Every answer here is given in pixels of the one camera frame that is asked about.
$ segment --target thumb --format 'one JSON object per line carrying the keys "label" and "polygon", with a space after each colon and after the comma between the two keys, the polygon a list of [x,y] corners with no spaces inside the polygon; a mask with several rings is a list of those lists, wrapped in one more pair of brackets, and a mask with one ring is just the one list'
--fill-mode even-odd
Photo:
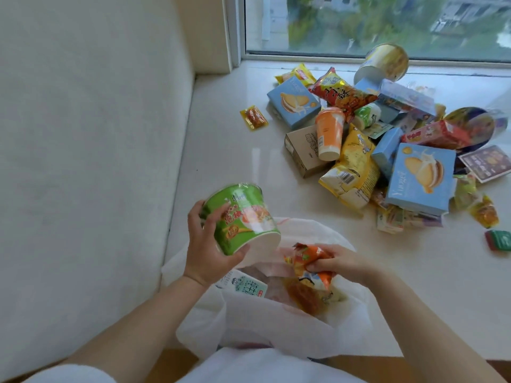
{"label": "thumb", "polygon": [[250,250],[250,246],[246,244],[243,247],[241,247],[238,251],[236,251],[233,255],[227,257],[231,269],[239,265],[241,261],[245,259],[248,250]]}
{"label": "thumb", "polygon": [[311,264],[306,266],[307,271],[318,273],[318,272],[336,272],[337,261],[335,258],[330,259],[318,259]]}

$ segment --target wall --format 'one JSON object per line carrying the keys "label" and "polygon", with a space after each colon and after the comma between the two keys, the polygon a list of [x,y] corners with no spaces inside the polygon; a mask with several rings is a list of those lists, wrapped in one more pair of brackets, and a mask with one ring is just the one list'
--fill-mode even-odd
{"label": "wall", "polygon": [[0,381],[158,287],[194,83],[174,0],[0,0]]}
{"label": "wall", "polygon": [[195,71],[232,71],[225,0],[176,0]]}

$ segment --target white plastic bag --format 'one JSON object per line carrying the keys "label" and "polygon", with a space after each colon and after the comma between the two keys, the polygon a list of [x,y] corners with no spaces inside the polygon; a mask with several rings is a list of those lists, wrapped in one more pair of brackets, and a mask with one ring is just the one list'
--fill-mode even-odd
{"label": "white plastic bag", "polygon": [[[338,232],[314,220],[275,218],[282,234],[281,246],[273,253],[246,257],[238,268],[256,265],[265,275],[278,275],[282,250],[295,243],[340,244],[354,251]],[[187,247],[162,268],[163,284],[180,276]],[[340,276],[332,284],[348,300],[329,306],[323,321],[279,302],[231,292],[211,286],[176,331],[177,339],[199,358],[212,355],[218,346],[271,346],[297,357],[322,359],[349,352],[350,347],[371,329],[368,290]]]}

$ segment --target window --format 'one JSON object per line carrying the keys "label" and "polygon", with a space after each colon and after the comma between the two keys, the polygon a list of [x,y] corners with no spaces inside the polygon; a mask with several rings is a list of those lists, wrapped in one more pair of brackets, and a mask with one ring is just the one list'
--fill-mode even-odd
{"label": "window", "polygon": [[247,54],[511,62],[511,0],[245,0]]}

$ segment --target person's left hand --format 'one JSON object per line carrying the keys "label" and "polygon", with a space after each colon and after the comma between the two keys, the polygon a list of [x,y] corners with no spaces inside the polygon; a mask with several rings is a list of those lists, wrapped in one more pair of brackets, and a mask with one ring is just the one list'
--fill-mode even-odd
{"label": "person's left hand", "polygon": [[188,214],[190,244],[183,276],[208,288],[239,264],[250,247],[246,244],[231,256],[219,251],[214,237],[215,228],[230,204],[226,203],[211,213],[202,229],[199,214],[203,205],[204,200],[199,200]]}

